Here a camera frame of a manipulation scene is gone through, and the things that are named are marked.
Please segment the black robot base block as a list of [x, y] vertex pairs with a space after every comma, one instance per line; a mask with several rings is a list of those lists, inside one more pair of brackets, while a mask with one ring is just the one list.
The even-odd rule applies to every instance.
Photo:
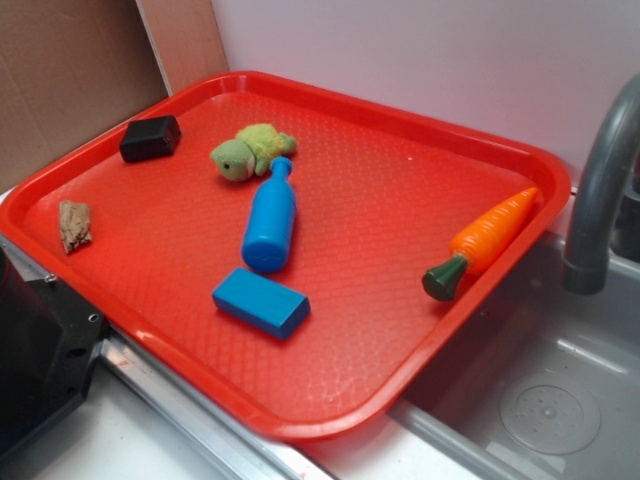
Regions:
[[62, 280], [26, 280], [1, 254], [1, 459], [81, 405], [106, 329]]

